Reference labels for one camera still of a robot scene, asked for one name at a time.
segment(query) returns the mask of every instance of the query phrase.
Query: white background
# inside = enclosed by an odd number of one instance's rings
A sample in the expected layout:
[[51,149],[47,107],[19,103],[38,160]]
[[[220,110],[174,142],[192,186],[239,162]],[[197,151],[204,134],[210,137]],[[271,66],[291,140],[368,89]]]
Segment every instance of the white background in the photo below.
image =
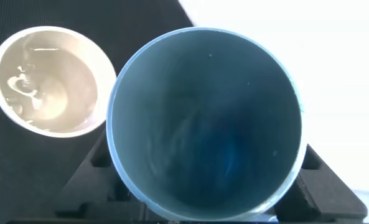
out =
[[308,143],[369,212],[369,1],[180,3],[194,25],[245,35],[280,60],[301,94]]

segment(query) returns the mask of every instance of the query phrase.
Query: blue container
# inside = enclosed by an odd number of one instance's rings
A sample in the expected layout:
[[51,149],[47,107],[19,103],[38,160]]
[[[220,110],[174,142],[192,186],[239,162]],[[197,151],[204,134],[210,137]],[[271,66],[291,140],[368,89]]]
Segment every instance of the blue container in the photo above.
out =
[[291,77],[266,49],[220,29],[164,34],[136,52],[106,130],[129,190],[169,220],[251,220],[288,190],[306,151]]

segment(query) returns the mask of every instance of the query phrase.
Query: cup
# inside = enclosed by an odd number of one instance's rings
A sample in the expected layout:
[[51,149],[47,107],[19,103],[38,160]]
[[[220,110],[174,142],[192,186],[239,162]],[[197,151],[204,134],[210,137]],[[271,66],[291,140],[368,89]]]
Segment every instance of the cup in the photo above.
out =
[[99,46],[69,29],[33,27],[0,46],[0,107],[44,136],[69,138],[100,126],[115,80]]
[[130,58],[106,132],[123,182],[160,216],[249,221],[294,182],[306,151],[302,115],[271,53],[233,32],[192,27]]

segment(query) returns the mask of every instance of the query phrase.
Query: liquid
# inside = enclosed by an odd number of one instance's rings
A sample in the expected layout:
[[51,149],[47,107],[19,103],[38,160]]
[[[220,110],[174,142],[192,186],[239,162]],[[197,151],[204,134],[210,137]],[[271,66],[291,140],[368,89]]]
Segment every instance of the liquid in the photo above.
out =
[[90,69],[56,48],[9,49],[1,63],[0,85],[10,109],[21,119],[58,133],[85,124],[97,101]]

